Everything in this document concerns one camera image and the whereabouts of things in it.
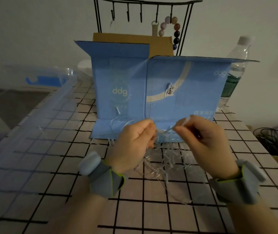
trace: wrist tracker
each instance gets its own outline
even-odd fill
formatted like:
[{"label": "wrist tracker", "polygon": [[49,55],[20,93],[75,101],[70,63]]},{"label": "wrist tracker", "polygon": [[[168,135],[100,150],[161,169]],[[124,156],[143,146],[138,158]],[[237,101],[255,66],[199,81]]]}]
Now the wrist tracker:
[{"label": "wrist tracker", "polygon": [[267,178],[264,171],[249,161],[235,161],[241,176],[232,180],[210,179],[209,184],[223,203],[255,204],[258,202],[258,186]]},{"label": "wrist tracker", "polygon": [[127,180],[126,176],[115,173],[111,166],[106,165],[95,151],[83,158],[78,170],[89,177],[90,191],[105,198],[113,198]]}]

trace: hook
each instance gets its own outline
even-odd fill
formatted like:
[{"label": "hook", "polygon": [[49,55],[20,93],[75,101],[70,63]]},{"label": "hook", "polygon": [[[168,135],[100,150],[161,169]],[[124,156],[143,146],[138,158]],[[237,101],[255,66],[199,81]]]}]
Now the hook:
[{"label": "hook", "polygon": [[142,3],[140,3],[140,21],[142,23]]},{"label": "hook", "polygon": [[170,23],[171,23],[171,17],[173,15],[173,5],[171,5],[171,10],[170,10]]},{"label": "hook", "polygon": [[156,9],[156,20],[155,20],[156,23],[157,23],[157,15],[158,15],[158,5],[157,5],[157,9]]},{"label": "hook", "polygon": [[129,3],[127,3],[127,19],[128,19],[128,22],[129,22]]},{"label": "hook", "polygon": [[112,14],[112,19],[115,20],[115,9],[114,9],[114,2],[112,1],[113,4],[113,10],[111,10],[111,14]]}]

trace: plastic bottle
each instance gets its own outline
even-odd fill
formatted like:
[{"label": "plastic bottle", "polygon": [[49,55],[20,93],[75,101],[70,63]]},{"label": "plastic bottle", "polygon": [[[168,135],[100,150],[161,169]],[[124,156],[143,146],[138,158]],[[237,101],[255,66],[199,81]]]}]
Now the plastic bottle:
[{"label": "plastic bottle", "polygon": [[[238,40],[237,46],[230,52],[227,58],[248,59],[249,47],[252,45],[254,39],[255,38],[252,36],[241,36]],[[247,62],[231,64],[228,78],[226,84],[224,85],[217,110],[222,109],[229,101],[231,94],[245,72],[246,65]]]}]

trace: black bead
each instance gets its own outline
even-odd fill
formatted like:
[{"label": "black bead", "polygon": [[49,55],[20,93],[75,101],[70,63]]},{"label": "black bead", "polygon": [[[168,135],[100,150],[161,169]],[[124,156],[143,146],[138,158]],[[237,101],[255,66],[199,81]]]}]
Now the black bead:
[{"label": "black bead", "polygon": [[178,38],[178,37],[180,36],[180,31],[179,31],[179,30],[175,31],[174,36],[175,36],[176,38]]},{"label": "black bead", "polygon": [[179,43],[179,41],[180,41],[180,39],[179,39],[179,38],[175,38],[175,39],[174,39],[174,44],[178,44],[178,43]]}]

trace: white label sticker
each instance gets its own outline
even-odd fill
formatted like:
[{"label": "white label sticker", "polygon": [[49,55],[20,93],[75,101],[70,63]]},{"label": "white label sticker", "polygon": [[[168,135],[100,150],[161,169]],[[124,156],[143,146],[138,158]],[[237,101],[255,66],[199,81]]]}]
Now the white label sticker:
[{"label": "white label sticker", "polygon": [[173,96],[174,95],[173,94],[173,88],[174,88],[174,86],[171,83],[169,83],[168,87],[167,87],[167,90],[165,91],[165,98],[167,96]]}]

